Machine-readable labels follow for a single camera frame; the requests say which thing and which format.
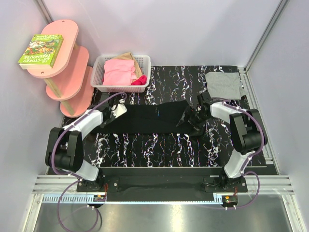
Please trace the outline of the green storey treehouse book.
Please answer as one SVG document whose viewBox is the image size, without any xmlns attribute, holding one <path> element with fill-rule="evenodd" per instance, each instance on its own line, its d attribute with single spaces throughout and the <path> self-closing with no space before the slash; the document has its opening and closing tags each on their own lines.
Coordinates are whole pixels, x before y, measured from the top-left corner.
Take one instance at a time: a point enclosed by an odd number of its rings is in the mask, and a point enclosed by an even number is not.
<svg viewBox="0 0 309 232">
<path fill-rule="evenodd" d="M 34 34 L 18 64 L 23 70 L 53 68 L 63 43 L 60 34 Z"/>
</svg>

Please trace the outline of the black daisy print t-shirt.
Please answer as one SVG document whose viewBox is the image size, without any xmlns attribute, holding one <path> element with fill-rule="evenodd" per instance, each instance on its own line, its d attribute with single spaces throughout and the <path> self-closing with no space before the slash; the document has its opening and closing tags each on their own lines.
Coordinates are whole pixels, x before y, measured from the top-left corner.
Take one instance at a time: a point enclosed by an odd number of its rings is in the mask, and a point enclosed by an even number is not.
<svg viewBox="0 0 309 232">
<path fill-rule="evenodd" d="M 100 125 L 92 133 L 105 134 L 171 134 L 181 133 L 189 136 L 200 136 L 205 133 L 196 131 L 191 124 L 176 127 L 183 112 L 192 108 L 187 101 L 167 102 L 159 105 L 126 105 L 127 112 L 116 120 L 101 128 Z"/>
</svg>

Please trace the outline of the magenta garment in basket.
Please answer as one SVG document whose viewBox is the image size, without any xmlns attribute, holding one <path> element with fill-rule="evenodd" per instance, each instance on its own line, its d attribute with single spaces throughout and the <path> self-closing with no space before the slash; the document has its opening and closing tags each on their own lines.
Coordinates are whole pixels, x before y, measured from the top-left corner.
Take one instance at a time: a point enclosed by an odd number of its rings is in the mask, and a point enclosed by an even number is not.
<svg viewBox="0 0 309 232">
<path fill-rule="evenodd" d="M 139 79 L 132 82 L 132 85 L 133 86 L 142 86 L 142 85 L 145 85 L 146 82 L 147 82 L 147 76 L 142 75 Z"/>
</svg>

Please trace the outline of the pink t-shirt in basket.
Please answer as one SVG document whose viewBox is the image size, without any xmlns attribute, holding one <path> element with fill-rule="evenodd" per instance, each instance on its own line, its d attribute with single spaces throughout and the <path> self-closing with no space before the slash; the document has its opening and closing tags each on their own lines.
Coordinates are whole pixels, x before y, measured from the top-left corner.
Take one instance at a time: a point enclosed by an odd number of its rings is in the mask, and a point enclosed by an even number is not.
<svg viewBox="0 0 309 232">
<path fill-rule="evenodd" d="M 129 86 L 135 80 L 133 60 L 110 59 L 104 64 L 104 86 Z"/>
</svg>

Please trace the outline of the pink tiered wooden shelf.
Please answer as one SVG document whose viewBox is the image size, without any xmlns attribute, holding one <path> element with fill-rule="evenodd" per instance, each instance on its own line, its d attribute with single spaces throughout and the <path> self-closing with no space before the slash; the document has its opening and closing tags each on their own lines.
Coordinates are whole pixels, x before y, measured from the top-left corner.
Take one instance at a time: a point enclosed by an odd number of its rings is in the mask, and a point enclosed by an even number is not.
<svg viewBox="0 0 309 232">
<path fill-rule="evenodd" d="M 63 44 L 51 69 L 30 69 L 28 72 L 46 83 L 46 94 L 60 102 L 64 116 L 79 117 L 91 104 L 94 88 L 90 84 L 92 67 L 88 66 L 89 52 L 78 46 L 77 23 L 68 19 L 54 21 L 42 30 L 42 34 L 60 34 Z"/>
</svg>

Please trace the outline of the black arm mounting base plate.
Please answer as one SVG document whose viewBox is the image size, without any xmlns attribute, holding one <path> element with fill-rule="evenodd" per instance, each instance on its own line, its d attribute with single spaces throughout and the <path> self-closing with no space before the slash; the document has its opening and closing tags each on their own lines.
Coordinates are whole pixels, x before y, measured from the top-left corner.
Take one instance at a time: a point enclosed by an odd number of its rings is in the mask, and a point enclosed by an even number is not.
<svg viewBox="0 0 309 232">
<path fill-rule="evenodd" d="M 78 192 L 107 191 L 107 200 L 115 202 L 171 203 L 206 202 L 213 194 L 247 192 L 243 177 L 228 180 L 222 167 L 104 167 L 100 168 L 99 181 L 83 181 Z"/>
</svg>

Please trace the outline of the beige garment in basket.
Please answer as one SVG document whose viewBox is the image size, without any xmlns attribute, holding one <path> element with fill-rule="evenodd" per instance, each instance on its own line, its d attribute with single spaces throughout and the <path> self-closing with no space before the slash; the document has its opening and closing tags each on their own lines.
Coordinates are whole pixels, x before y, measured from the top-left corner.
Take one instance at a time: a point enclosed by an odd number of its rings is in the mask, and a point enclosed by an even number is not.
<svg viewBox="0 0 309 232">
<path fill-rule="evenodd" d="M 135 79 L 139 79 L 142 76 L 141 68 L 140 68 L 137 60 L 135 59 L 135 57 L 133 56 L 133 54 L 131 52 L 120 54 L 120 55 L 116 56 L 115 59 L 133 60 L 134 61 L 134 67 L 135 67 L 134 74 L 136 75 Z"/>
</svg>

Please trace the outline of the white plastic laundry basket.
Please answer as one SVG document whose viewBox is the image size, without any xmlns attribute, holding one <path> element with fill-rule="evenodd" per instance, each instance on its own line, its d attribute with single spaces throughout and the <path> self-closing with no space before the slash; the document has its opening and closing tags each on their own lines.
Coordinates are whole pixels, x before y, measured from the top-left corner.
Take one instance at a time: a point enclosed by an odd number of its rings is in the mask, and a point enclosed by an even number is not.
<svg viewBox="0 0 309 232">
<path fill-rule="evenodd" d="M 101 55 L 94 63 L 90 84 L 104 93 L 141 93 L 150 83 L 150 72 L 148 55 L 134 55 L 134 59 L 127 60 Z"/>
</svg>

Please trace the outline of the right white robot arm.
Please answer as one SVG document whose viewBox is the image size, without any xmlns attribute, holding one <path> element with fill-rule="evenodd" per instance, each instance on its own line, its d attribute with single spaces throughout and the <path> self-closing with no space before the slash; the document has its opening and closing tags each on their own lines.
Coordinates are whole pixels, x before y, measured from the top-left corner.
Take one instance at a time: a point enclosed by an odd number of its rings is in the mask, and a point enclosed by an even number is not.
<svg viewBox="0 0 309 232">
<path fill-rule="evenodd" d="M 245 168 L 253 156 L 267 144 L 265 127 L 257 109 L 245 110 L 230 104 L 230 100 L 211 97 L 208 92 L 198 95 L 198 107 L 187 107 L 177 126 L 189 123 L 192 136 L 201 135 L 210 118 L 218 118 L 230 125 L 233 151 L 227 164 L 213 182 L 203 182 L 206 190 L 235 191 L 245 176 Z"/>
</svg>

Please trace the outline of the folded grey t-shirt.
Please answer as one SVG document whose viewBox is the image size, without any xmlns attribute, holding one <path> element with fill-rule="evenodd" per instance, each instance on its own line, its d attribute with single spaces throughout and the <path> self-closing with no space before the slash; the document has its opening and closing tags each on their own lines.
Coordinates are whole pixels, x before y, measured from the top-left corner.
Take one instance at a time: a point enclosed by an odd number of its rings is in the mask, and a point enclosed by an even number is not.
<svg viewBox="0 0 309 232">
<path fill-rule="evenodd" d="M 238 72 L 209 72 L 205 75 L 207 91 L 212 98 L 240 100 L 247 95 Z"/>
</svg>

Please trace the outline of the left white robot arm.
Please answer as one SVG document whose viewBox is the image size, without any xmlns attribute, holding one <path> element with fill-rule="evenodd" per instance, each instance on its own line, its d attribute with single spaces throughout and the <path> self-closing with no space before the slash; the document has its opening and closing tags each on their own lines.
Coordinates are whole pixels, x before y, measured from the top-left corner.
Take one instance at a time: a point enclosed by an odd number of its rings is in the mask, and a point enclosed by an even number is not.
<svg viewBox="0 0 309 232">
<path fill-rule="evenodd" d="M 101 101 L 89 106 L 75 121 L 62 128 L 52 128 L 45 164 L 57 175 L 72 175 L 79 181 L 87 181 L 93 191 L 100 191 L 104 187 L 103 173 L 84 159 L 83 140 L 126 113 L 123 105 L 126 98 L 124 92 L 102 94 Z"/>
</svg>

